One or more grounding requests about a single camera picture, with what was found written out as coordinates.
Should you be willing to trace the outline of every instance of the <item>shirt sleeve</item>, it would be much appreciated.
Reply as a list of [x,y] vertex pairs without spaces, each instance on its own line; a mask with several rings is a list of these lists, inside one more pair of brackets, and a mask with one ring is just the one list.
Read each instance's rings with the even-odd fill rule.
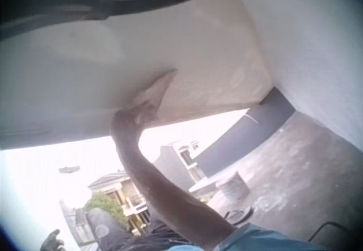
[[279,232],[245,224],[217,245],[214,251],[327,251],[319,245],[293,240]]

